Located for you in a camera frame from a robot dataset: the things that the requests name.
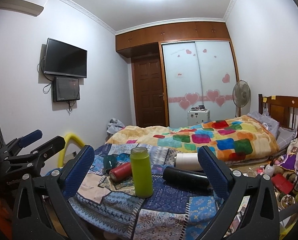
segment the yellow blanket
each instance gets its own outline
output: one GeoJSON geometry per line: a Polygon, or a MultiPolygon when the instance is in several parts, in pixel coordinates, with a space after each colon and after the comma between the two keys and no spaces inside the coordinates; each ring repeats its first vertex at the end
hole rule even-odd
{"type": "Polygon", "coordinates": [[[259,159],[279,150],[274,136],[247,115],[178,129],[127,126],[107,142],[144,143],[170,147],[184,153],[197,152],[199,147],[207,145],[223,161],[259,159]]]}

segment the bottle mouth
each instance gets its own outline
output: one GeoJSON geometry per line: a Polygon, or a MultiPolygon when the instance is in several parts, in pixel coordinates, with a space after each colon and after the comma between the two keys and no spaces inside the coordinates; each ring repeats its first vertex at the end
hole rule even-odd
{"type": "Polygon", "coordinates": [[[130,153],[132,154],[139,154],[143,152],[148,152],[148,149],[146,147],[135,147],[130,150],[130,153]]]}

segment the colorful blanket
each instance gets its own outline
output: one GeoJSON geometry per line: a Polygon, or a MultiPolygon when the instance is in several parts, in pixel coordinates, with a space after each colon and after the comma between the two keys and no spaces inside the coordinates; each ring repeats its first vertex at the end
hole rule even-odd
{"type": "Polygon", "coordinates": [[[205,192],[189,192],[165,183],[163,170],[173,165],[177,150],[151,145],[105,144],[95,159],[76,197],[69,203],[85,221],[123,239],[194,240],[217,212],[216,199],[205,192]],[[152,164],[153,195],[135,196],[132,178],[113,183],[103,172],[103,158],[116,155],[119,163],[130,161],[130,149],[148,148],[152,164]]]}
{"type": "Polygon", "coordinates": [[[178,129],[127,126],[108,143],[145,143],[181,152],[197,152],[199,147],[207,145],[225,162],[264,158],[279,150],[274,136],[247,115],[178,129]]]}

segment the black cylinder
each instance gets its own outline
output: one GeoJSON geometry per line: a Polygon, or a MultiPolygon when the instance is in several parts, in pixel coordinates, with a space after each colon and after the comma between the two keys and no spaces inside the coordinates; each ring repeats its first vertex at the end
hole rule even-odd
{"type": "Polygon", "coordinates": [[[204,173],[186,171],[172,166],[165,168],[162,177],[167,183],[191,190],[207,190],[209,186],[209,180],[204,173]]]}

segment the metal bolt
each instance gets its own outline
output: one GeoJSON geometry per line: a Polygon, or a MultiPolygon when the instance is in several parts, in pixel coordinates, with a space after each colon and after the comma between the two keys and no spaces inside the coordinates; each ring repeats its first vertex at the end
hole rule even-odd
{"type": "Polygon", "coordinates": [[[233,175],[236,176],[236,177],[240,177],[241,176],[241,172],[238,171],[238,170],[234,170],[233,171],[233,175]]]}
{"type": "Polygon", "coordinates": [[[270,176],[269,176],[268,174],[263,174],[263,178],[264,178],[265,180],[270,180],[270,176]]]}
{"type": "Polygon", "coordinates": [[[60,173],[59,170],[54,170],[54,171],[51,172],[51,175],[52,175],[52,176],[58,176],[59,173],[60,173]]]}
{"type": "Polygon", "coordinates": [[[29,174],[28,173],[26,173],[26,174],[24,174],[23,176],[22,176],[22,179],[28,179],[29,178],[29,174]]]}

